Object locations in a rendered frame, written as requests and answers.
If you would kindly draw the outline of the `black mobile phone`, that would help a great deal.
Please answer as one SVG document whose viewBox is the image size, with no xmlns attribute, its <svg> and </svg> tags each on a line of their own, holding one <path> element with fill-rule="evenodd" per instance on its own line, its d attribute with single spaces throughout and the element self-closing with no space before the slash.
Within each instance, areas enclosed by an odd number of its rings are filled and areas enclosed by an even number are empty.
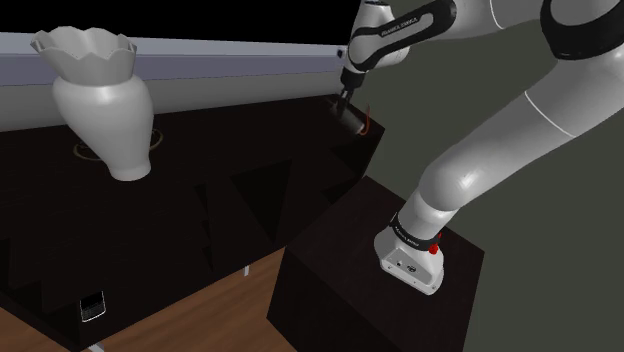
<svg viewBox="0 0 624 352">
<path fill-rule="evenodd" d="M 106 302 L 103 291 L 98 291 L 79 301 L 80 317 L 82 323 L 90 322 L 106 313 Z"/>
</svg>

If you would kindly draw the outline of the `dark wooden table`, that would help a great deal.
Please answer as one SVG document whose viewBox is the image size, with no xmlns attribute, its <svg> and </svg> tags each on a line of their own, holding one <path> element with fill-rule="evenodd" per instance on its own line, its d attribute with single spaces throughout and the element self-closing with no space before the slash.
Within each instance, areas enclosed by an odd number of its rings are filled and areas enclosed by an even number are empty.
<svg viewBox="0 0 624 352">
<path fill-rule="evenodd" d="M 113 179 L 66 126 L 0 133 L 0 308 L 70 352 L 284 246 L 353 187 L 384 134 L 323 97 L 158 115 L 151 172 Z M 81 298 L 106 313 L 81 322 Z"/>
</svg>

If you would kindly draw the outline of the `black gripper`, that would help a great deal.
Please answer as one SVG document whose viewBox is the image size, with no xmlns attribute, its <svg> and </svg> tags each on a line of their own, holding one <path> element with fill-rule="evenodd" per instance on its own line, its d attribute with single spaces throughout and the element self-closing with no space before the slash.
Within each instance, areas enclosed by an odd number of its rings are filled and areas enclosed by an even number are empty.
<svg viewBox="0 0 624 352">
<path fill-rule="evenodd" d="M 362 86 L 364 79 L 364 73 L 355 73 L 344 67 L 340 76 L 340 81 L 344 88 L 340 92 L 338 104 L 344 103 L 344 108 L 348 108 L 351 103 L 354 90 Z"/>
</svg>

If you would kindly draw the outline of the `dark plate with gold rim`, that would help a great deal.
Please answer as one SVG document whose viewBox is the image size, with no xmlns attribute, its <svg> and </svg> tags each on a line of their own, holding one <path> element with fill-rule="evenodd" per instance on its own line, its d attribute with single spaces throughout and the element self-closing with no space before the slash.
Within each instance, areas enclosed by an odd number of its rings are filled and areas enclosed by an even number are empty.
<svg viewBox="0 0 624 352">
<path fill-rule="evenodd" d="M 156 128 L 153 128 L 151 133 L 149 150 L 152 151 L 156 149 L 162 143 L 163 139 L 164 136 L 162 132 Z M 99 156 L 82 140 L 80 140 L 77 144 L 73 146 L 73 154 L 82 160 L 95 162 L 100 161 Z"/>
</svg>

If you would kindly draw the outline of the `white scalloped vase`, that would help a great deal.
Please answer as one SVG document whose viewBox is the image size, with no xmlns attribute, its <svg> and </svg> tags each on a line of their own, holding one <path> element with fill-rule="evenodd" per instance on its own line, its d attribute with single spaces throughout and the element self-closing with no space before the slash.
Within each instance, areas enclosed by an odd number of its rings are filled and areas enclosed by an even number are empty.
<svg viewBox="0 0 624 352">
<path fill-rule="evenodd" d="M 71 130 L 119 181 L 151 171 L 153 102 L 134 74 L 137 46 L 123 34 L 72 26 L 39 31 L 31 46 L 58 74 L 57 109 Z"/>
</svg>

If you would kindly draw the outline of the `dark robot stand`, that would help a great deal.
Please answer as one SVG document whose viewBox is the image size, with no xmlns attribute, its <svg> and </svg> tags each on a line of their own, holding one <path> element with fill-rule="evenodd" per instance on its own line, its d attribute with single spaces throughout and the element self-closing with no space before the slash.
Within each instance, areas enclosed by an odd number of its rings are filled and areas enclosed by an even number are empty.
<svg viewBox="0 0 624 352">
<path fill-rule="evenodd" d="M 285 249 L 267 318 L 296 352 L 462 352 L 484 251 L 442 231 L 425 295 L 386 273 L 374 238 L 404 201 L 369 177 Z"/>
</svg>

